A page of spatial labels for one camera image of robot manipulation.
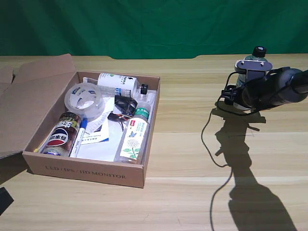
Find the cardboard box flap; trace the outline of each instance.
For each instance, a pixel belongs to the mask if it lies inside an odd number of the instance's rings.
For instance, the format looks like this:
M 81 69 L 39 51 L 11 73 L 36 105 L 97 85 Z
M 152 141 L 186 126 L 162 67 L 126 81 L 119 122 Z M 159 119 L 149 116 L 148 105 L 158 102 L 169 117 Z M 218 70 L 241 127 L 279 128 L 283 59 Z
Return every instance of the cardboard box flap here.
M 64 54 L 45 58 L 37 62 L 23 64 L 19 68 L 14 83 L 21 83 L 75 71 L 72 56 L 70 54 Z
M 76 82 L 73 76 L 66 73 L 14 83 L 4 92 L 0 97 L 0 153 L 25 150 L 59 96 L 64 98 L 67 86 Z
M 0 83 L 11 84 L 13 80 L 13 68 L 11 66 L 5 66 L 0 69 Z
M 20 153 L 20 151 L 9 151 L 9 152 L 0 152 L 0 159 L 9 157 L 11 155 L 15 155 L 17 153 Z

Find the blue marker cap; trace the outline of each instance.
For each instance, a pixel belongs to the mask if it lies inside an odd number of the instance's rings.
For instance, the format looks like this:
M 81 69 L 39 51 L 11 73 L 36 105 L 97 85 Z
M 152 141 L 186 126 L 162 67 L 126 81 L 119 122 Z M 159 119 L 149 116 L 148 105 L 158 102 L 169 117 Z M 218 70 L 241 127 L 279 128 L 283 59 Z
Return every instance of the blue marker cap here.
M 87 119 L 83 119 L 81 124 L 80 124 L 80 127 L 86 129 L 87 125 L 88 125 L 88 120 Z

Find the robotic arm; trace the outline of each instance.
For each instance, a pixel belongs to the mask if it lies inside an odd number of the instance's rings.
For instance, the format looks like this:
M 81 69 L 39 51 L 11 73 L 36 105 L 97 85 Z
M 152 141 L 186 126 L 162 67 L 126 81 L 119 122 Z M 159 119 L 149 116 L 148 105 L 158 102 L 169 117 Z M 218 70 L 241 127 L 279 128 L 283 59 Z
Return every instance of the robotic arm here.
M 246 75 L 241 87 L 227 85 L 220 98 L 228 105 L 238 104 L 246 110 L 261 111 L 286 103 L 297 103 L 308 96 L 308 70 L 282 67 L 262 61 L 238 60 L 235 71 Z

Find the white bottle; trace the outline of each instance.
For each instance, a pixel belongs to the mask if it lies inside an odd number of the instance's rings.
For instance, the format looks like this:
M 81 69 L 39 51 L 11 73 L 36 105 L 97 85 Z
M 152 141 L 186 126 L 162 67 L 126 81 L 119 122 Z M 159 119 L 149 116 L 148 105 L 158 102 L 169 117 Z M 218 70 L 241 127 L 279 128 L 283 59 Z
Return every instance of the white bottle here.
M 127 121 L 126 128 L 116 152 L 115 162 L 141 164 L 149 134 L 148 119 L 151 105 L 141 101 L 137 104 L 135 115 Z

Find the plastic bottle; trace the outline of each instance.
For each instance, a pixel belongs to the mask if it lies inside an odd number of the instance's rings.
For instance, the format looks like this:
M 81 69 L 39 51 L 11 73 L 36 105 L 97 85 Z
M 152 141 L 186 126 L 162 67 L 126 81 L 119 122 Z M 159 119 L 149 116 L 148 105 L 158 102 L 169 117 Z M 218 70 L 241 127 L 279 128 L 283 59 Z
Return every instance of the plastic bottle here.
M 267 62 L 265 57 L 266 54 L 266 48 L 257 46 L 254 48 L 253 52 L 251 55 L 246 56 L 244 60 L 254 60 L 254 61 L 264 61 Z M 244 74 L 239 74 L 237 81 L 236 81 L 236 87 L 240 87 L 245 83 L 246 80 L 246 75 Z
M 127 121 L 127 126 L 116 152 L 115 162 L 141 164 L 145 152 L 145 144 L 149 134 L 148 119 L 151 105 L 145 101 L 137 104 L 135 115 Z

